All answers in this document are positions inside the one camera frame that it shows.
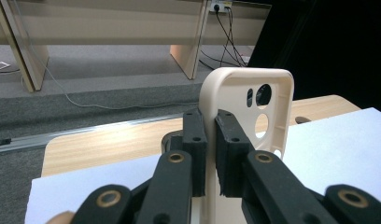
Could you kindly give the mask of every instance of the wall socket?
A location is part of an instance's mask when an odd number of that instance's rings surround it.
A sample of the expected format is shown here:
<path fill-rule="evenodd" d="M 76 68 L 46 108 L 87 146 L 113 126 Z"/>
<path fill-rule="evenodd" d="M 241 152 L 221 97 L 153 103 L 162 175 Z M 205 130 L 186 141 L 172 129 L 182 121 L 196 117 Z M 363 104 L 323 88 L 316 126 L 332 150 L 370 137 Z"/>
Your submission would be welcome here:
<path fill-rule="evenodd" d="M 225 7 L 232 7 L 232 1 L 212 0 L 210 11 L 215 12 L 214 6 L 219 5 L 219 12 L 228 12 Z"/>

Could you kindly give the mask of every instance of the white paper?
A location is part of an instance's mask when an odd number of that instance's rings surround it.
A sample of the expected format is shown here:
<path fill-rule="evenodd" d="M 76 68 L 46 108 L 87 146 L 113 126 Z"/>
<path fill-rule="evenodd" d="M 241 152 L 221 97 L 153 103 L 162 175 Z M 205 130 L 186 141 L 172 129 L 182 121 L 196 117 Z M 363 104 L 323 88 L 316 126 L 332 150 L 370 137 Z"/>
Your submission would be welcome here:
<path fill-rule="evenodd" d="M 289 127 L 284 163 L 320 194 L 347 184 L 381 202 L 381 112 L 368 108 Z"/>
<path fill-rule="evenodd" d="M 64 211 L 77 211 L 90 193 L 107 184 L 133 189 L 152 177 L 158 159 L 156 155 L 35 179 L 25 223 L 46 223 Z M 320 194 L 330 185 L 348 184 L 381 201 L 381 113 L 369 108 L 290 126 L 284 163 Z M 239 213 L 231 216 L 242 216 Z"/>
<path fill-rule="evenodd" d="M 46 223 L 62 212 L 76 212 L 89 194 L 105 185 L 134 189 L 153 176 L 158 159 L 156 155 L 34 179 L 25 223 Z"/>

